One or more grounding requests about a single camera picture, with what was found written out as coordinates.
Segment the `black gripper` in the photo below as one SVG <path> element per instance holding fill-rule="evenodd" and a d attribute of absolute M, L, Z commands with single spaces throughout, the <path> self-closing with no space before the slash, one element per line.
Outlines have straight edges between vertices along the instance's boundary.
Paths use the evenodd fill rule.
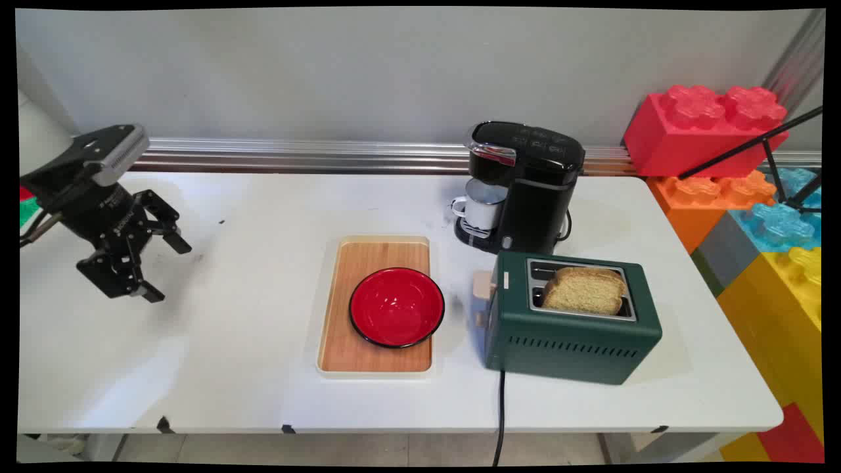
<path fill-rule="evenodd" d="M 162 237 L 178 254 L 189 254 L 193 249 L 181 236 L 179 218 L 156 192 L 132 194 L 122 185 L 89 185 L 62 206 L 62 224 L 95 251 L 76 269 L 108 298 L 141 297 L 150 303 L 166 297 L 143 275 L 143 233 Z"/>

